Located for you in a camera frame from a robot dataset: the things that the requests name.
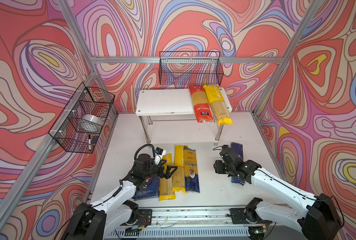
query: blue pasta package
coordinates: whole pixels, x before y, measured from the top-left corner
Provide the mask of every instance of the blue pasta package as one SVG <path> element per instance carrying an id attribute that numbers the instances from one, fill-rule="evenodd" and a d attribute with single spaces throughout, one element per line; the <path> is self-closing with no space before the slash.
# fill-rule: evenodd
<path id="1" fill-rule="evenodd" d="M 234 149 L 234 151 L 238 154 L 238 156 L 243 160 L 243 146 L 242 146 L 242 144 L 232 142 L 230 147 L 232 149 Z M 240 185 L 245 185 L 245 181 L 243 181 L 242 179 L 240 179 L 238 177 L 231 177 L 231 182 L 237 183 Z"/>
<path id="2" fill-rule="evenodd" d="M 143 188 L 133 196 L 134 200 L 159 197 L 159 177 L 146 179 Z"/>

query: red pasta package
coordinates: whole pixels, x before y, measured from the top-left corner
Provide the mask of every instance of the red pasta package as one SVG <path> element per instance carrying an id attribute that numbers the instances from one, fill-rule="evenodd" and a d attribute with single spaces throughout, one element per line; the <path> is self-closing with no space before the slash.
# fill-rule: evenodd
<path id="1" fill-rule="evenodd" d="M 203 86 L 190 85 L 192 105 L 198 122 L 214 122 Z"/>

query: spaghetti package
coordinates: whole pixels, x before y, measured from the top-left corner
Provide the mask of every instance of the spaghetti package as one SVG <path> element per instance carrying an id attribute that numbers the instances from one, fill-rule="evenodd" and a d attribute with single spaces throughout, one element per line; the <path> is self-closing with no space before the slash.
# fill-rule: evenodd
<path id="1" fill-rule="evenodd" d="M 197 155 L 195 150 L 188 147 L 183 148 L 184 158 L 184 182 L 187 191 L 199 193 L 199 179 L 197 168 Z"/>
<path id="2" fill-rule="evenodd" d="M 167 161 L 164 164 L 164 168 L 166 171 L 167 165 L 173 164 L 173 155 L 171 153 L 167 154 L 163 156 L 162 159 Z M 172 199 L 175 199 L 175 194 L 173 193 L 173 178 L 161 178 L 159 182 L 159 201 Z"/>
<path id="3" fill-rule="evenodd" d="M 192 105 L 198 122 L 214 122 L 211 116 L 209 101 L 202 86 L 190 85 Z"/>
<path id="4" fill-rule="evenodd" d="M 186 187 L 184 184 L 184 147 L 188 146 L 175 145 L 174 165 L 178 168 L 173 174 L 173 192 L 179 192 L 182 190 L 184 193 L 186 193 Z"/>
<path id="5" fill-rule="evenodd" d="M 204 91 L 209 99 L 210 107 L 218 120 L 219 126 L 221 124 L 234 124 L 231 121 L 230 114 L 228 113 L 225 100 L 220 93 L 218 85 L 204 86 Z"/>

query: colorful wallpaper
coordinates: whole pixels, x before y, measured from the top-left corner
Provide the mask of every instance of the colorful wallpaper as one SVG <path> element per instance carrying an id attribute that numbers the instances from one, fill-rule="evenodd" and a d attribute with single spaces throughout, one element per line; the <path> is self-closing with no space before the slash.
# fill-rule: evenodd
<path id="1" fill-rule="evenodd" d="M 356 1 L 324 2 L 259 119 L 288 181 L 334 195 L 337 239 L 356 239 Z"/>
<path id="2" fill-rule="evenodd" d="M 0 202 L 88 74 L 56 0 L 0 1 Z M 54 148 L 0 239 L 43 239 L 71 216 L 112 120 L 94 154 Z"/>
<path id="3" fill-rule="evenodd" d="M 233 111 L 251 111 L 276 64 L 230 65 L 233 70 L 224 73 L 220 86 L 225 88 Z M 118 112 L 135 112 L 140 90 L 175 88 L 174 85 L 159 84 L 159 64 L 103 63 L 97 67 L 106 87 L 116 96 L 115 108 Z"/>
<path id="4" fill-rule="evenodd" d="M 223 56 L 281 56 L 308 0 L 69 1 L 95 56 L 158 56 L 218 49 Z"/>

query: metal leg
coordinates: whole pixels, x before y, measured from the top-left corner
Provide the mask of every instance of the metal leg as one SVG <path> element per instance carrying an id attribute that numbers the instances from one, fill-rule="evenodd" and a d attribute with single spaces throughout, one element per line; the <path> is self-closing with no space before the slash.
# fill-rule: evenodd
<path id="1" fill-rule="evenodd" d="M 147 134 L 147 126 L 145 124 L 145 121 L 143 119 L 143 116 L 139 116 L 139 119 L 141 120 L 143 131 L 145 132 L 145 137 L 146 137 L 146 143 L 150 143 L 151 140 L 149 138 L 149 134 Z"/>
<path id="2" fill-rule="evenodd" d="M 147 120 L 149 121 L 149 125 L 153 124 L 152 118 L 150 116 L 147 116 Z"/>
<path id="3" fill-rule="evenodd" d="M 223 129 L 223 124 L 219 126 L 217 136 L 215 136 L 215 141 L 217 141 L 217 142 L 220 141 L 220 134 L 222 133 L 222 129 Z"/>

